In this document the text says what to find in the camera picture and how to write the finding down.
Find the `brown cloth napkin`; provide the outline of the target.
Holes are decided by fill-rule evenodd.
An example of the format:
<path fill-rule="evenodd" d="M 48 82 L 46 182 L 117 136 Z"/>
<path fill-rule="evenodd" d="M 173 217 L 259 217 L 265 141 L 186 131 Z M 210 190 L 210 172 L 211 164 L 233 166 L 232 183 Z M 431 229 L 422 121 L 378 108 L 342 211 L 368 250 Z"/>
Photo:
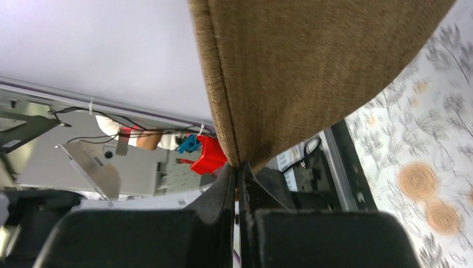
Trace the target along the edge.
<path fill-rule="evenodd" d="M 453 1 L 190 1 L 228 162 L 254 170 L 373 99 Z"/>

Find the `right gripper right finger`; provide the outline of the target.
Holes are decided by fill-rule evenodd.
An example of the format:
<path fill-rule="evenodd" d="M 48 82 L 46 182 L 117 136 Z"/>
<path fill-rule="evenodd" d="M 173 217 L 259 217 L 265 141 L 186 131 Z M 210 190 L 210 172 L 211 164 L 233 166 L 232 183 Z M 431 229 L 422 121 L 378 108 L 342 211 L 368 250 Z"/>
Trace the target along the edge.
<path fill-rule="evenodd" d="M 420 267 L 390 214 L 290 210 L 246 163 L 238 183 L 242 267 Z"/>

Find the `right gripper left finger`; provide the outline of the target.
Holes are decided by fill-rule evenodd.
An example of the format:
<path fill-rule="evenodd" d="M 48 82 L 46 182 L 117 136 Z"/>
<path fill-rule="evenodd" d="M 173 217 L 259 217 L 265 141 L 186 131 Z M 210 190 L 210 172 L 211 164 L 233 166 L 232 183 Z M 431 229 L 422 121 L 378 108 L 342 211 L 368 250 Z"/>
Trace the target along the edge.
<path fill-rule="evenodd" d="M 175 210 L 81 209 L 51 231 L 35 267 L 232 267 L 235 169 Z"/>

